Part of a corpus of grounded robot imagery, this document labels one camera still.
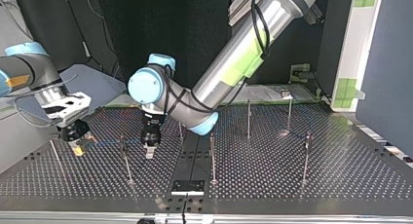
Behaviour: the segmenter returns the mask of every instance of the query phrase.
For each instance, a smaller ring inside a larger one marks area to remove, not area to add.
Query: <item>cable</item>
[[[118,74],[119,68],[121,68],[121,65],[118,65],[118,67],[116,68],[115,74],[113,75],[113,77],[116,78],[116,75]]]
[[[204,109],[194,107],[194,106],[186,103],[185,101],[183,101],[181,98],[179,98],[179,96],[175,93],[175,91],[170,87],[169,74],[167,72],[164,72],[164,79],[167,81],[167,97],[169,96],[169,93],[171,93],[176,98],[176,100],[179,103],[183,104],[184,106],[186,106],[186,107],[188,107],[192,110],[195,110],[195,111],[198,111],[198,112],[201,112],[201,113],[208,113],[208,114],[213,113],[215,111],[221,111],[221,110],[227,108],[228,106],[230,106],[234,102],[234,100],[237,98],[237,96],[240,94],[241,90],[243,89],[243,87],[245,85],[245,79],[244,79],[243,83],[238,88],[237,92],[234,94],[234,96],[231,98],[231,100],[226,105],[224,105],[222,107],[219,107],[219,108],[211,109],[211,110],[204,110]]]
[[[312,71],[313,75],[314,75],[314,79],[316,80],[317,85],[319,86],[319,88],[321,89],[321,91],[324,93],[325,98],[327,98],[327,100],[331,102],[330,97],[328,97],[327,93],[324,91],[324,89],[322,88],[321,84],[319,83],[319,79],[317,79],[316,73],[314,71]]]
[[[113,55],[116,55],[115,50],[109,45],[109,40],[107,39],[107,33],[106,33],[106,23],[104,19],[102,19],[102,27],[103,27],[103,35],[104,35],[104,41],[106,42],[106,46],[113,53]]]
[[[261,39],[261,34],[258,29],[258,24],[257,24],[257,16],[258,14],[263,26],[264,26],[264,31],[265,31],[265,37],[266,37],[266,42],[265,45]],[[262,51],[262,56],[261,58],[264,59],[265,57],[270,55],[270,30],[268,28],[268,24],[264,19],[264,15],[261,12],[261,9],[258,7],[258,5],[255,3],[255,0],[251,0],[251,16],[252,16],[252,24],[254,26],[254,31],[255,35],[258,40],[258,44],[261,48]]]
[[[11,5],[15,6],[18,10],[19,10],[19,6],[14,3],[13,1],[10,0],[0,0],[0,3],[3,5],[3,8],[6,12],[6,15],[8,16],[8,18],[18,27],[18,29],[21,31],[21,33],[23,33],[28,39],[33,41],[33,37],[31,37],[31,35],[29,35],[27,32],[25,32],[23,30],[23,28],[21,28],[20,24],[18,23],[18,21],[16,20],[16,18],[13,16],[13,14],[9,11],[9,9],[7,9],[6,7],[6,3],[10,3]]]
[[[97,11],[94,10],[94,8],[92,7],[92,4],[91,4],[91,0],[87,0],[87,1],[88,1],[89,8],[94,12],[94,14],[97,15],[98,17],[104,19],[104,17],[101,14],[99,14]]]

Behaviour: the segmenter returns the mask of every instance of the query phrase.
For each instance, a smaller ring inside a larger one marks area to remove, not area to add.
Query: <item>robotic arm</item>
[[[239,81],[251,77],[263,62],[257,35],[273,43],[289,23],[303,17],[315,1],[261,0],[257,13],[265,23],[256,20],[251,11],[192,91],[171,79],[175,71],[172,57],[152,54],[128,84],[131,96],[143,107],[145,127],[141,142],[147,147],[159,145],[160,126],[166,115],[194,133],[209,133],[218,120],[216,108]]]
[[[68,92],[48,54],[37,42],[12,46],[6,49],[6,56],[0,57],[0,97],[26,87],[52,124],[61,128],[62,139],[77,156],[83,155],[94,141],[88,124],[80,120],[88,113],[91,98],[84,93]]]

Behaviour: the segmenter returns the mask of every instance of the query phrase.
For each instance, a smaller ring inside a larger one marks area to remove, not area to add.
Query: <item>optical breadboard table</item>
[[[413,170],[324,103],[251,105],[220,112],[210,138],[168,118],[151,160],[139,142],[141,113],[100,109],[89,121],[98,142],[83,157],[54,140],[0,175],[0,213],[9,211],[413,216]],[[314,145],[304,179],[305,135]],[[133,184],[120,154],[129,147]],[[202,196],[173,196],[176,182],[202,181]]]

